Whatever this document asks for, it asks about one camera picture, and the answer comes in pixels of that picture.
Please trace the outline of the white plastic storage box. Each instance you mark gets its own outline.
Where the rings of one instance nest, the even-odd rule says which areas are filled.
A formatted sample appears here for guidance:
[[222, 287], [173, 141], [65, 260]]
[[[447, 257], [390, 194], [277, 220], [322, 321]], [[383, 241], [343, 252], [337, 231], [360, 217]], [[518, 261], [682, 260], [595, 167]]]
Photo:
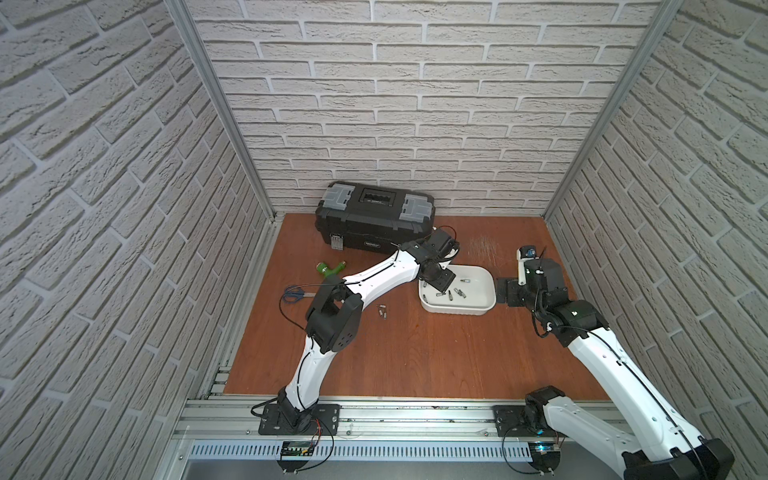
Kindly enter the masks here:
[[497, 303], [495, 283], [491, 273], [480, 266], [449, 266], [456, 278], [449, 289], [441, 293], [424, 281], [418, 283], [422, 307], [430, 313], [484, 315]]

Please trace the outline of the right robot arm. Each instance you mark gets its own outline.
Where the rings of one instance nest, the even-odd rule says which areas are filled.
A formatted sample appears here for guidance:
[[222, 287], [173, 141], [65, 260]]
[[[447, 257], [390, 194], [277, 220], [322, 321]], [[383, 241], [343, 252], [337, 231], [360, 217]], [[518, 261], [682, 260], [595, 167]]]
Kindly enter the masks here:
[[560, 265], [518, 252], [518, 276], [504, 279], [503, 298], [531, 314], [536, 335], [555, 337], [598, 381], [629, 426], [620, 430], [582, 410], [562, 390], [529, 393], [516, 426], [532, 434], [562, 434], [624, 479], [724, 479], [730, 448], [705, 437], [658, 391], [625, 352], [608, 321], [586, 300], [572, 300]]

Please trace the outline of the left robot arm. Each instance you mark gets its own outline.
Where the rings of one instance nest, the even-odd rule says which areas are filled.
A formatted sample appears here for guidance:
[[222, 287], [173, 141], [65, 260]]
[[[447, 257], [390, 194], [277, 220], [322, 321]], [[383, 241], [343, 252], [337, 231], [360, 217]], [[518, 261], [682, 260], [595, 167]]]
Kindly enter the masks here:
[[304, 350], [290, 383], [277, 394], [277, 406], [293, 428], [310, 421], [323, 380], [336, 354], [356, 337], [366, 307], [398, 286], [422, 280], [445, 292], [455, 279], [449, 269], [460, 244], [435, 229], [427, 237], [395, 248], [382, 262], [360, 273], [329, 276], [306, 313]]

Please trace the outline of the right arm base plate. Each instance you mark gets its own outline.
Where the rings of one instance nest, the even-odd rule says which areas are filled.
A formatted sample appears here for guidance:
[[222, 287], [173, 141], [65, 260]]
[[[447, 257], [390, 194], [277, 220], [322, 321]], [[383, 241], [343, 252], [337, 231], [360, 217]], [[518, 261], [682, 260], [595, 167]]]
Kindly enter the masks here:
[[539, 412], [530, 405], [494, 405], [494, 422], [499, 437], [538, 436], [542, 432]]

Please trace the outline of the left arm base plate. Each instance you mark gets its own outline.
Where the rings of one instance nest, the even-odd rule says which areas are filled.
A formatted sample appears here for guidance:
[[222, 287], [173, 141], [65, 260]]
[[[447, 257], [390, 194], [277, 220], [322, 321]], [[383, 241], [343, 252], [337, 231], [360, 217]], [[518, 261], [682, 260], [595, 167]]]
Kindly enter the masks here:
[[336, 435], [341, 406], [315, 404], [306, 411], [289, 413], [276, 403], [267, 404], [260, 413], [258, 433], [262, 436]]

